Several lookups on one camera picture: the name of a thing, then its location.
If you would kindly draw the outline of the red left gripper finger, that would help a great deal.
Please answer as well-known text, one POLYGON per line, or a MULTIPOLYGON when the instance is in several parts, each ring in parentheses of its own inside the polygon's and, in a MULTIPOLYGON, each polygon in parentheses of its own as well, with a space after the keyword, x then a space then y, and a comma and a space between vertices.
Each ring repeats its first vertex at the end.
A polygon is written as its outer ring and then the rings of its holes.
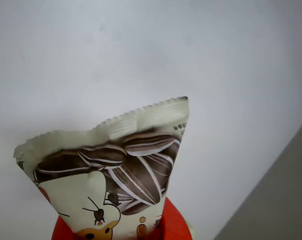
POLYGON ((69 226, 59 216, 57 218, 53 233, 52 240, 78 240, 78 236, 71 231, 69 226))

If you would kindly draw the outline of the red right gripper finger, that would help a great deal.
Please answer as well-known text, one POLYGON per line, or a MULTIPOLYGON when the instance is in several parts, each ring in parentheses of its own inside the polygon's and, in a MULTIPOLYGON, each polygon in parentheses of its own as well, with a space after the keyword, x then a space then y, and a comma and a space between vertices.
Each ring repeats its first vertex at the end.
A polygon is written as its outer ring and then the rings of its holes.
POLYGON ((162 216, 155 223, 148 240, 192 240, 189 227, 178 209, 166 198, 162 216))

